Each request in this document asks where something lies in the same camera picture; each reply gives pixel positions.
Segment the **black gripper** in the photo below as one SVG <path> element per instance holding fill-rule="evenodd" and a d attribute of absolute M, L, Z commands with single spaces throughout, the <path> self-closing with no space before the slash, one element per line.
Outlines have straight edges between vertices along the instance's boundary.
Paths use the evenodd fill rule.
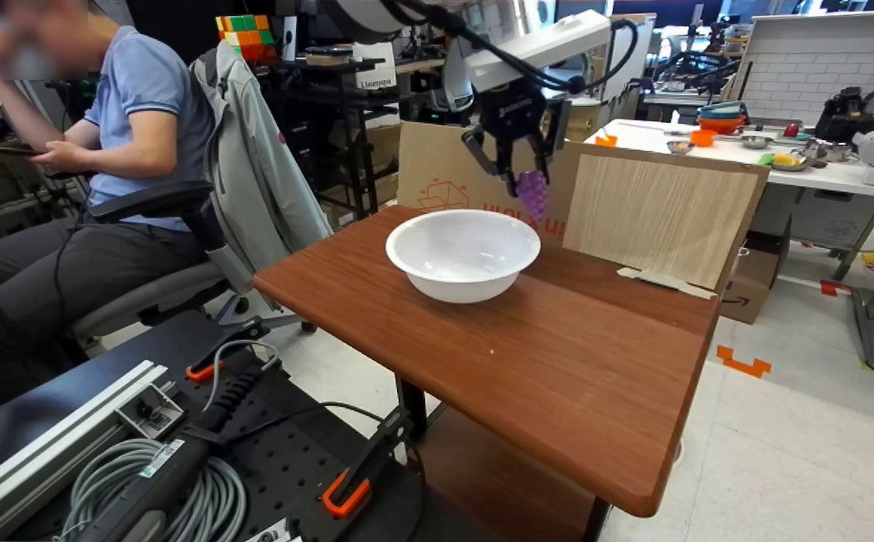
<path fill-rule="evenodd" d="M 554 148 L 563 143 L 566 107 L 570 97 L 563 90 L 518 78 L 477 97 L 474 123 L 460 131 L 460 142 L 481 171 L 497 174 L 515 196 L 513 143 L 531 142 L 533 165 L 550 184 L 549 165 Z M 493 156 L 486 154 L 486 136 L 493 139 Z"/>

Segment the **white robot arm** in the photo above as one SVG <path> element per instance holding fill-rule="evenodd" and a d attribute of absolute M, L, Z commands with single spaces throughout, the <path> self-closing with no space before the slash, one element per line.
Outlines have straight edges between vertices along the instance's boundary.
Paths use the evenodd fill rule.
<path fill-rule="evenodd" d="M 596 10 L 580 10 L 536 27 L 486 15 L 489 0 L 333 0 L 341 18 L 374 36 L 434 27 L 448 44 L 442 54 L 447 105 L 466 115 L 460 131 L 471 156 L 505 184 L 549 184 L 550 154 L 559 148 L 566 107 L 616 78 L 635 54 L 639 27 Z M 601 75 L 554 75 L 554 67 L 610 44 L 628 30 L 631 42 Z"/>

